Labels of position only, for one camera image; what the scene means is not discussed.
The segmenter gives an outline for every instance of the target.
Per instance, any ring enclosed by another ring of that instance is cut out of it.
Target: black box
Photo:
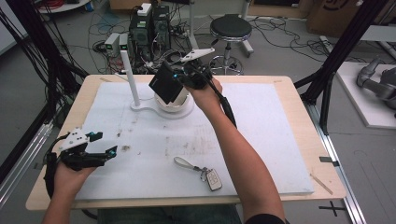
[[[157,47],[164,49],[171,48],[169,6],[157,6],[153,9],[152,18],[154,20],[155,41]]]
[[[134,47],[135,59],[139,62],[142,61],[142,58],[144,61],[152,61],[151,45],[154,38],[152,9],[147,16],[138,16],[137,14],[132,16],[129,33]]]
[[[157,74],[148,84],[166,104],[174,102],[183,89],[183,85],[173,76],[172,67],[167,62],[163,62]]]
[[[297,7],[300,0],[254,0],[256,5],[279,6],[279,7]]]

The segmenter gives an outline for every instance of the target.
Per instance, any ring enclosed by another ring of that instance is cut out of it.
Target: wooden table
[[[134,76],[136,82],[150,82],[152,76]],[[331,162],[321,162],[319,157],[328,157],[317,131],[309,118],[303,102],[289,77],[239,76],[216,77],[222,83],[273,83],[283,105],[297,145],[314,184],[315,192],[308,195],[282,195],[282,201],[342,199],[346,196],[343,184]],[[78,93],[59,135],[64,135],[76,127],[81,127],[90,111],[91,105],[102,82],[123,82],[112,75],[88,76]],[[50,198],[44,182],[45,167],[40,173],[35,186],[26,202],[29,210],[47,209]],[[132,199],[132,200],[94,200],[75,201],[73,208],[106,208],[132,206],[162,206],[182,204],[239,203],[236,196],[202,197],[202,198],[166,198],[166,199]]]

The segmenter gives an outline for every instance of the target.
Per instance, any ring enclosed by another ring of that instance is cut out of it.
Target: power supply
[[[169,6],[157,6],[153,9],[155,41],[161,49],[171,48]]]
[[[110,57],[117,57],[120,54],[120,34],[113,33],[106,40],[105,46],[107,50],[107,54]]]
[[[130,41],[128,38],[129,38],[128,34],[120,34],[120,50],[126,50],[130,55],[132,52],[131,52]]]

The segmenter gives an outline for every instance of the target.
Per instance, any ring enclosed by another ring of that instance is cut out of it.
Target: car key
[[[222,187],[220,177],[214,169],[206,172],[206,181],[212,191]]]

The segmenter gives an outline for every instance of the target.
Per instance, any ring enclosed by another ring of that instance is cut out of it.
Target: black sleeve
[[[258,214],[248,219],[245,224],[285,224],[285,222],[274,215]]]

